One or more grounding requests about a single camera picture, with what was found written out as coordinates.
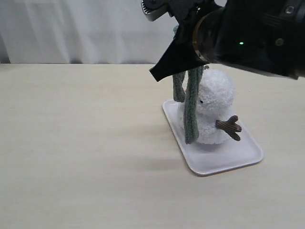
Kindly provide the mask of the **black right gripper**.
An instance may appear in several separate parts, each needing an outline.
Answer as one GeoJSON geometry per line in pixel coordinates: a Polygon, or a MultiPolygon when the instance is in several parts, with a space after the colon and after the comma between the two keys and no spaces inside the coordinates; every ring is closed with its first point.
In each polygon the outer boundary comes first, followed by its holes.
{"type": "Polygon", "coordinates": [[[214,0],[170,0],[168,13],[178,27],[169,47],[149,70],[157,82],[211,61],[223,12],[214,0]]]}

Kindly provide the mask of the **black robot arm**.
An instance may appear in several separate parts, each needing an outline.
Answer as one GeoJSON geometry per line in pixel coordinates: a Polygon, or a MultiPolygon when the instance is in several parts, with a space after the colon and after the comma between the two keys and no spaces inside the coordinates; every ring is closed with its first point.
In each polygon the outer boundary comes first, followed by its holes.
{"type": "Polygon", "coordinates": [[[150,69],[160,81],[206,64],[266,76],[305,75],[303,0],[143,0],[149,21],[169,14],[178,22],[173,41],[150,69]]]}

